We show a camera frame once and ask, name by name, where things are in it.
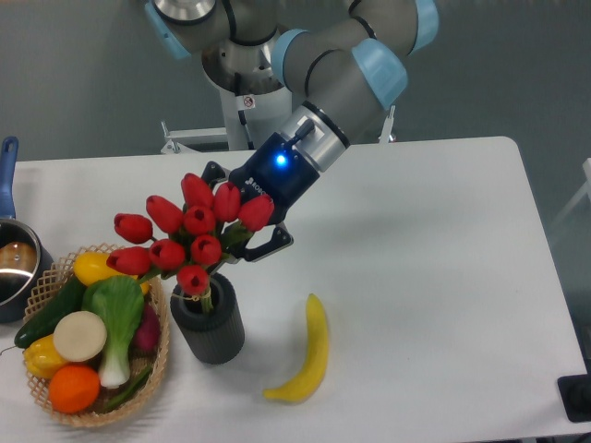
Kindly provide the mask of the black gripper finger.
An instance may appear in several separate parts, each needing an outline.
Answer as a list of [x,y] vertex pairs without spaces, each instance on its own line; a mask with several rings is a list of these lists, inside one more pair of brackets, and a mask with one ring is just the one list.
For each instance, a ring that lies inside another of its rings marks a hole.
[[274,226],[270,239],[259,246],[248,247],[247,241],[230,248],[230,255],[236,260],[246,262],[257,262],[271,256],[294,243],[294,237],[286,229],[285,223],[281,222]]
[[217,185],[226,182],[231,171],[222,167],[219,163],[210,161],[206,164],[200,178],[208,185],[210,189],[214,189]]

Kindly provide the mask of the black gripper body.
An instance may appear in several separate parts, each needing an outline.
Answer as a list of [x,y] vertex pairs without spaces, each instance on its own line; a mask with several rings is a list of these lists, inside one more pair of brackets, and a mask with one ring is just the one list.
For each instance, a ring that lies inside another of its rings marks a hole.
[[315,167],[278,133],[273,133],[243,166],[229,173],[229,182],[241,191],[243,204],[262,195],[273,200],[268,225],[283,222],[287,211],[319,178]]

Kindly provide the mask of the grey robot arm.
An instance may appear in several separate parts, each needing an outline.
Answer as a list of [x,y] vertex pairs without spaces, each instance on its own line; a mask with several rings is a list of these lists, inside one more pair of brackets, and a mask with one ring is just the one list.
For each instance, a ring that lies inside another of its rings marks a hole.
[[439,29],[432,1],[350,1],[345,20],[326,30],[281,30],[274,1],[149,1],[148,21],[170,54],[198,54],[218,90],[220,130],[167,132],[171,146],[225,138],[250,150],[234,170],[209,163],[211,185],[234,184],[248,201],[275,204],[271,239],[239,240],[232,261],[256,261],[291,245],[287,211],[375,119],[391,114],[404,91],[403,58]]

